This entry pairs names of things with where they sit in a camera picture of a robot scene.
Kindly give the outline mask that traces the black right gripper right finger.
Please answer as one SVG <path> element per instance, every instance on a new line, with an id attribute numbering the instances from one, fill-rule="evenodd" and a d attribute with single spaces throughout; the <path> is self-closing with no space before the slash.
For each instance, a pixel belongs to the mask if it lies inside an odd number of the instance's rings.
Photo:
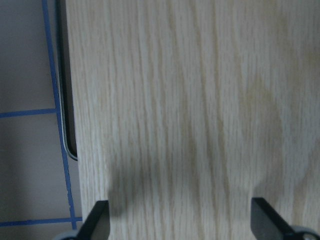
<path id="1" fill-rule="evenodd" d="M 301 240 L 294 229 L 262 197 L 251 199 L 251 231 L 256 240 Z"/>

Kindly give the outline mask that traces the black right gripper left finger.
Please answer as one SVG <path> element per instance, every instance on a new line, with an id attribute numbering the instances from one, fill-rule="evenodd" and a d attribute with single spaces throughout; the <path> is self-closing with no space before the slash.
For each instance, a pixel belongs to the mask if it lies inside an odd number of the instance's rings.
<path id="1" fill-rule="evenodd" d="M 76 240 L 108 240 L 111 232 L 108 200 L 98 200 L 78 231 Z"/>

